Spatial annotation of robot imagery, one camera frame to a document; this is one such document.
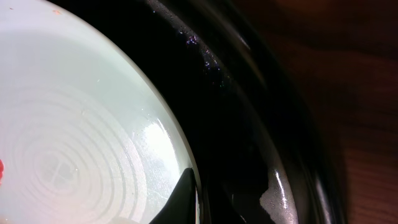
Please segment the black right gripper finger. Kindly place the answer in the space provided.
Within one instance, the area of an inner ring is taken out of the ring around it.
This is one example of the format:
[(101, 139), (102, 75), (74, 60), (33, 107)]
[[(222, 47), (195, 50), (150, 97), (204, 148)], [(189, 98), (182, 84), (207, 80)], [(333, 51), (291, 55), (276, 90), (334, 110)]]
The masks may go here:
[(195, 224), (196, 182), (192, 168), (186, 168), (163, 209), (150, 224)]

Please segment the light blue plate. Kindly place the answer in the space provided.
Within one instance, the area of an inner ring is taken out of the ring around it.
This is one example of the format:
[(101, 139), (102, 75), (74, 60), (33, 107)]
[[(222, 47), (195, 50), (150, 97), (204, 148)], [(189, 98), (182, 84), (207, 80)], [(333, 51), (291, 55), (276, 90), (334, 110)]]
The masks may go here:
[(1, 222), (149, 223), (196, 171), (157, 89), (47, 1), (1, 2)]

